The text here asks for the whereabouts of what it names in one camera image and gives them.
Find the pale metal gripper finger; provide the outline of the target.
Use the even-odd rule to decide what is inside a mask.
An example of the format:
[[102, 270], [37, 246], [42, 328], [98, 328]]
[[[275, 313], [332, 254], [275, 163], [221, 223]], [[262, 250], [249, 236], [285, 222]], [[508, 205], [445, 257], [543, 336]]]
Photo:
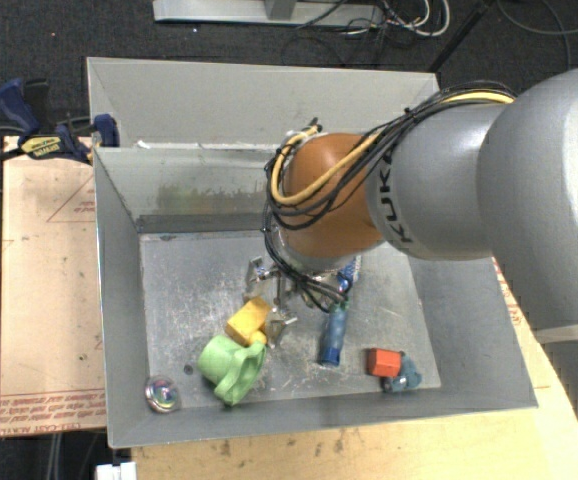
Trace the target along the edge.
[[268, 274], [269, 271], [265, 267], [264, 260], [261, 256], [249, 260], [243, 291], [244, 302], [248, 302], [256, 297], [266, 298], [268, 296]]
[[298, 321], [297, 316], [271, 316], [266, 320], [266, 337], [267, 345], [271, 349], [275, 349], [280, 345], [285, 330]]

